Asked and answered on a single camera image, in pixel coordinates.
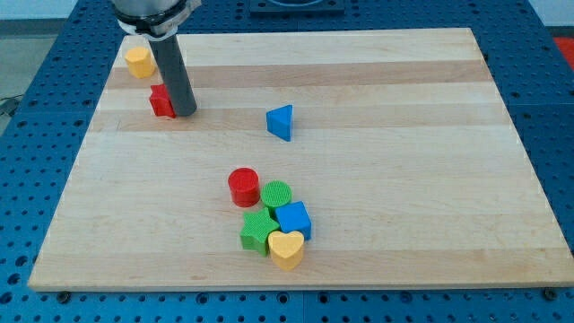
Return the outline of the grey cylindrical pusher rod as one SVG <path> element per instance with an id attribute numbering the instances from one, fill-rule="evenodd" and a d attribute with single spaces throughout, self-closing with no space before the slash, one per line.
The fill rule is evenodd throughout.
<path id="1" fill-rule="evenodd" d="M 176 35 L 159 41 L 150 41 L 150 47 L 159 67 L 161 78 L 178 117 L 189 117 L 196 112 L 197 104 L 181 55 Z"/>

